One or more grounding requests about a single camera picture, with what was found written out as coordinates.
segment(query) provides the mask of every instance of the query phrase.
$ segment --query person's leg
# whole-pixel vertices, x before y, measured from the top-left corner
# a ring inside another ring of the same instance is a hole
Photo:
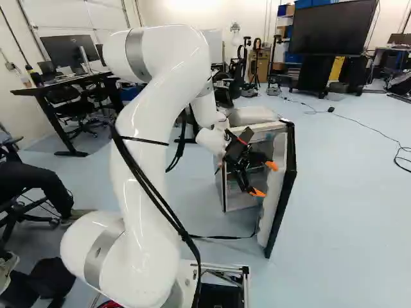
[[[43,169],[20,162],[3,162],[0,164],[0,191],[15,194],[24,188],[40,188],[48,200],[62,216],[71,216],[73,198],[67,192],[59,177],[51,170]]]

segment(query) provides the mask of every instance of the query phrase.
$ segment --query person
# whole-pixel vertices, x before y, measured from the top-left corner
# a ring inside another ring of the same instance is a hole
[[[60,225],[68,226],[91,210],[73,210],[74,198],[58,175],[52,170],[21,162],[16,153],[0,147],[0,204],[18,196],[23,189],[42,189],[48,200],[61,215]]]

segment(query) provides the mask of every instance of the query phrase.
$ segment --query black cable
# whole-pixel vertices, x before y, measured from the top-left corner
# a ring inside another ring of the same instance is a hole
[[[21,194],[20,196],[23,197],[23,198],[26,198],[26,199],[29,200],[30,202],[35,202],[34,200],[30,199],[29,197],[27,197],[27,196],[25,196],[25,195],[23,195],[23,194]],[[53,215],[54,217],[57,217],[58,219],[61,218],[61,216],[59,216],[59,215],[51,212],[50,210],[46,209],[46,208],[43,207],[42,205],[39,205],[39,207],[41,207],[43,210],[49,212],[49,213],[50,213],[51,215]]]
[[[388,135],[385,135],[383,132],[381,132],[381,131],[379,131],[379,130],[377,130],[377,129],[375,129],[375,128],[372,128],[372,127],[370,127],[370,126],[368,126],[368,125],[365,125],[365,124],[363,124],[363,123],[361,123],[361,122],[359,122],[359,121],[357,121],[357,120],[355,120],[355,119],[351,119],[350,117],[344,117],[344,116],[339,115],[339,114],[336,114],[336,113],[334,113],[334,112],[317,111],[314,107],[310,106],[309,104],[301,103],[300,101],[294,101],[294,100],[288,99],[288,98],[283,98],[283,99],[284,99],[284,100],[287,100],[287,101],[291,101],[291,102],[293,102],[293,103],[298,103],[298,104],[307,106],[308,108],[310,108],[310,109],[313,110],[313,111],[305,111],[305,112],[304,112],[305,114],[323,114],[323,113],[332,114],[332,115],[335,116],[335,117],[340,117],[340,118],[342,118],[342,119],[346,119],[346,120],[352,121],[352,122],[354,122],[354,123],[356,123],[356,124],[358,124],[358,125],[360,125],[360,126],[362,126],[362,127],[368,128],[369,130],[372,130],[372,131],[374,131],[374,132],[376,132],[376,133],[379,133],[381,136],[383,136],[384,138],[387,138],[388,140],[394,141],[394,142],[398,145],[397,153],[396,153],[396,155],[394,156],[394,159],[393,159],[395,165],[396,165],[397,167],[400,167],[402,170],[411,173],[411,169],[407,169],[406,167],[401,166],[401,165],[399,164],[399,162],[398,162],[399,160],[404,160],[404,161],[406,161],[406,162],[411,163],[411,160],[409,160],[409,159],[407,159],[407,158],[405,158],[405,157],[399,156],[400,151],[405,151],[405,152],[411,153],[411,148],[409,148],[409,147],[407,147],[407,146],[403,146],[397,139],[394,139],[394,138],[392,138],[392,137],[389,137]]]
[[[200,235],[195,235],[195,234],[190,234],[190,236],[193,239],[223,239],[223,240],[234,240],[234,239],[250,239],[251,237],[254,237],[257,234],[257,224],[254,227],[254,231],[251,233],[251,235],[246,236],[246,237],[238,237],[238,236],[225,236],[225,235],[214,235],[214,236],[200,236]]]
[[[180,139],[179,139],[179,145],[177,146],[177,150],[175,151],[173,160],[171,161],[170,165],[166,168],[166,173],[173,170],[174,167],[179,163],[180,158],[184,154],[184,148],[186,147],[185,138],[186,138],[186,126],[187,126],[187,113],[185,109],[181,112],[181,119],[182,119],[182,122],[181,122],[181,134],[180,134]]]
[[[23,50],[21,49],[21,46],[20,46],[19,41],[17,40],[17,37],[15,37],[15,35],[14,35],[14,32],[13,32],[12,27],[11,27],[10,24],[8,23],[6,14],[4,13],[3,9],[1,8],[1,5],[0,5],[0,12],[1,12],[1,15],[3,15],[3,18],[4,18],[4,21],[6,22],[7,28],[9,29],[10,33],[12,34],[13,39],[14,39],[15,43],[17,44],[17,47],[19,48],[19,51],[20,51],[21,55],[22,55],[23,58],[24,58],[24,61],[26,62],[27,65],[30,65],[30,64],[28,63],[28,61],[27,61],[26,55],[24,54]]]
[[[111,126],[112,130],[112,138],[114,144],[117,146],[117,149],[120,155],[123,157],[126,165],[128,166],[129,170],[132,172],[136,180],[139,182],[140,186],[144,189],[148,197],[151,199],[153,204],[157,207],[160,213],[167,219],[169,224],[177,231],[177,233],[181,236],[182,240],[187,244],[191,252],[193,253],[197,266],[198,266],[198,273],[197,273],[197,285],[195,290],[195,295],[193,299],[192,307],[196,307],[200,295],[200,285],[201,285],[201,256],[198,248],[196,247],[195,243],[193,242],[192,238],[190,238],[188,232],[175,215],[174,211],[170,208],[166,200],[161,196],[158,190],[154,187],[151,181],[147,178],[144,174],[143,170],[140,168],[139,164],[133,159],[130,152],[128,151],[125,143],[121,140],[120,135],[118,134],[115,126]]]

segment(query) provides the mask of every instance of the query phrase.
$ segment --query cardboard box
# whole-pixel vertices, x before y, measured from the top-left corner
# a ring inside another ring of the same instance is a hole
[[[281,35],[281,38],[283,39],[285,37],[286,30],[287,30],[287,26],[278,26],[275,34]]]
[[[286,69],[286,65],[283,62],[273,62],[272,69],[275,71],[283,71]]]
[[[287,9],[286,9],[286,11],[285,11],[285,15],[286,16],[293,16],[294,15],[294,12],[295,12],[295,5],[293,4],[293,5],[287,5]]]

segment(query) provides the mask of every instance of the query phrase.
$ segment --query cable on floor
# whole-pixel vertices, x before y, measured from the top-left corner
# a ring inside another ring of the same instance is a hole
[[[394,138],[392,138],[392,137],[389,137],[388,135],[384,134],[383,132],[381,132],[381,131],[379,131],[379,130],[377,130],[377,129],[375,129],[375,128],[372,128],[372,127],[370,127],[370,126],[367,126],[367,125],[365,125],[365,124],[357,121],[356,119],[351,119],[350,117],[345,117],[345,116],[342,116],[342,115],[340,115],[340,114],[336,114],[336,113],[334,113],[333,111],[328,111],[328,110],[318,111],[318,110],[316,110],[314,107],[312,107],[311,105],[309,105],[309,104],[307,104],[307,103],[302,103],[302,102],[300,102],[300,101],[294,101],[294,100],[292,100],[292,99],[290,99],[290,98],[284,98],[284,97],[282,97],[282,98],[283,98],[285,101],[291,101],[291,102],[293,102],[293,103],[298,103],[298,104],[307,106],[308,108],[311,109],[311,111],[305,111],[304,114],[309,114],[309,115],[313,115],[313,114],[324,114],[324,113],[332,114],[332,115],[335,116],[335,117],[339,117],[339,118],[341,118],[341,119],[346,119],[346,120],[348,120],[348,121],[352,121],[352,122],[354,122],[354,123],[356,123],[356,124],[358,124],[358,125],[360,125],[360,126],[362,126],[362,127],[368,128],[369,130],[372,130],[372,131],[374,131],[374,132],[376,132],[376,133],[379,133],[381,136],[383,136],[384,138],[387,138],[388,140],[394,141],[394,142],[398,145],[398,150],[397,150],[397,153],[396,153],[395,156],[394,156],[393,162],[395,163],[395,165],[396,165],[397,167],[400,167],[402,170],[411,173],[411,169],[408,169],[408,168],[406,168],[406,167],[404,167],[404,166],[401,166],[401,164],[399,163],[399,161],[406,161],[406,162],[411,163],[411,160],[410,160],[410,159],[407,159],[407,158],[405,158],[405,157],[399,156],[402,151],[411,153],[411,148],[410,148],[410,147],[407,147],[407,146],[403,146],[397,139],[394,139]]]

